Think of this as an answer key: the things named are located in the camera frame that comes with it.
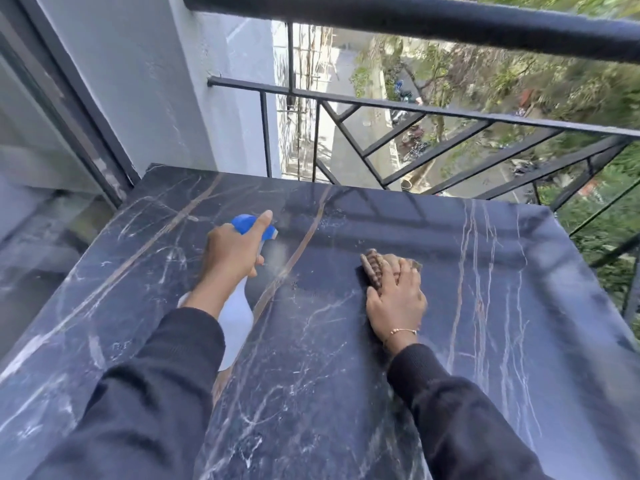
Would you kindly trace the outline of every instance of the black metal railing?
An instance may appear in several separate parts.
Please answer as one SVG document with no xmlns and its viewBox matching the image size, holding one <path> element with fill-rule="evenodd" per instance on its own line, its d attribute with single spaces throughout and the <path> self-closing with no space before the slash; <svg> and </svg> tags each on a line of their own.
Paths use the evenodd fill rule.
<svg viewBox="0 0 640 480">
<path fill-rule="evenodd" d="M 271 176 L 271 154 L 269 151 L 269 128 L 267 122 L 266 95 L 275 94 L 315 101 L 315 136 L 312 165 L 312 181 L 316 181 L 316 169 L 332 184 L 339 184 L 331 170 L 318 158 L 318 129 L 321 108 L 329 115 L 338 130 L 367 167 L 382 189 L 407 174 L 429 164 L 438 156 L 452 150 L 490 128 L 495 123 L 507 123 L 536 128 L 532 134 L 507 148 L 489 155 L 473 168 L 459 172 L 442 183 L 422 192 L 439 194 L 488 169 L 509 161 L 521 153 L 566 132 L 582 132 L 600 137 L 592 144 L 566 155 L 554 158 L 533 171 L 514 177 L 475 196 L 491 200 L 524 186 L 531 186 L 534 201 L 540 204 L 538 182 L 549 175 L 579 162 L 587 162 L 587 169 L 566 185 L 548 206 L 555 212 L 571 199 L 583 186 L 606 167 L 629 144 L 640 139 L 640 131 L 628 128 L 603 127 L 571 121 L 556 121 L 525 118 L 513 114 L 487 114 L 462 109 L 450 109 L 428 105 L 357 98 L 331 93 L 322 93 L 297 88 L 294 74 L 293 23 L 309 23 L 347 29 L 384 32 L 417 38 L 436 38 L 492 47 L 530 50 L 555 55 L 569 55 L 615 62 L 640 63 L 640 24 L 622 20 L 592 19 L 546 11 L 533 11 L 514 7 L 492 6 L 457 0 L 184 0 L 188 8 L 282 20 L 287 24 L 288 38 L 288 85 L 286 87 L 260 84 L 225 77 L 210 77 L 209 87 L 245 89 L 260 94 L 262 128 L 266 156 L 267 174 Z M 347 104 L 347 110 L 336 113 L 330 102 Z M 361 107 L 384 108 L 390 111 L 405 111 L 408 117 L 385 136 L 362 148 L 345 125 L 345 121 Z M 370 156 L 427 115 L 449 116 L 471 120 L 457 135 L 441 141 L 418 158 L 391 175 L 382 176 L 369 160 Z M 580 224 L 570 235 L 578 233 L 601 213 L 627 195 L 640 184 L 631 186 Z M 603 256 L 592 264 L 598 268 L 610 264 L 640 247 L 638 236 Z M 629 284 L 622 315 L 627 322 L 636 316 L 640 305 L 640 256 L 636 253 L 634 277 Z"/>
</svg>

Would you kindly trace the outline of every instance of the spray bottle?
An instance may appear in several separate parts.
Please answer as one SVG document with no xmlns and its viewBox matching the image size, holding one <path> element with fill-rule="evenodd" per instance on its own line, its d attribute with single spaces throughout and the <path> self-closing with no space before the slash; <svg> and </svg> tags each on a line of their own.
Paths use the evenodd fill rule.
<svg viewBox="0 0 640 480">
<path fill-rule="evenodd" d="M 231 224 L 236 228 L 240 234 L 245 234 L 255 222 L 257 217 L 250 216 L 249 214 L 241 214 L 231 220 Z M 262 234 L 262 241 L 258 248 L 258 255 L 262 250 L 262 245 L 267 239 L 275 239 L 278 235 L 278 231 L 274 226 L 268 226 Z M 240 353 L 240 349 L 244 345 L 244 342 L 249 336 L 249 332 L 253 327 L 253 312 L 249 306 L 249 302 L 244 295 L 244 286 L 246 284 L 247 277 L 245 276 L 242 281 L 238 283 L 236 289 L 231 293 L 228 300 L 225 302 L 220 316 L 218 317 L 218 323 L 222 327 L 222 331 L 225 334 L 225 355 L 222 357 L 222 363 L 220 364 L 219 371 L 224 371 L 231 367 L 235 362 L 237 355 Z M 183 295 L 178 301 L 178 306 L 181 306 L 184 300 L 187 299 L 189 293 Z"/>
</svg>

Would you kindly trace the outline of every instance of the black sweatshirt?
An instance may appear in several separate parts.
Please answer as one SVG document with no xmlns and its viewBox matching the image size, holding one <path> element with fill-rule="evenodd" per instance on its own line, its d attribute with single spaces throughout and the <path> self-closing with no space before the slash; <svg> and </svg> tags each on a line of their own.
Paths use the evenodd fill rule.
<svg viewBox="0 0 640 480">
<path fill-rule="evenodd" d="M 209 314 L 168 313 L 135 357 L 103 375 L 31 480 L 191 480 L 224 350 Z M 434 480 L 549 478 L 491 400 L 448 375 L 428 347 L 396 355 L 388 381 L 411 409 Z"/>
</svg>

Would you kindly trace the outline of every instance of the right hand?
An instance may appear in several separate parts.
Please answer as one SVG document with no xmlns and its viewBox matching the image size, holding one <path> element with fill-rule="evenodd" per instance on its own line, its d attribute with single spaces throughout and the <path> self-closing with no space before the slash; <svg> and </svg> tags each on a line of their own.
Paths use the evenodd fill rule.
<svg viewBox="0 0 640 480">
<path fill-rule="evenodd" d="M 395 356 L 416 343 L 417 337 L 410 331 L 397 331 L 393 335 L 391 331 L 395 328 L 420 329 L 427 298 L 420 290 L 420 273 L 404 258 L 400 259 L 397 284 L 391 265 L 383 261 L 381 282 L 380 295 L 373 287 L 367 289 L 367 315 L 376 336 Z"/>
</svg>

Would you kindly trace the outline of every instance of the bracelet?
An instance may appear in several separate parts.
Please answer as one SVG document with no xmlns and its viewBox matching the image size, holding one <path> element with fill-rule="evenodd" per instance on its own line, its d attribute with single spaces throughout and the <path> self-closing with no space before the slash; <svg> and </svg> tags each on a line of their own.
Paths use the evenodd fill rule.
<svg viewBox="0 0 640 480">
<path fill-rule="evenodd" d="M 386 346 L 387 346 L 387 342 L 389 341 L 389 339 L 391 338 L 391 336 L 392 336 L 394 333 L 397 333 L 397 332 L 399 332 L 399 331 L 410 331 L 412 334 L 414 334 L 414 335 L 418 335 L 418 331 L 417 331 L 417 330 L 411 330 L 410 328 L 395 328 L 395 329 L 393 329 L 393 330 L 391 331 L 391 333 L 389 333 L 389 336 L 385 339 L 385 341 L 384 341 L 384 342 L 382 342 L 382 346 L 383 346 L 383 347 L 386 347 Z"/>
</svg>

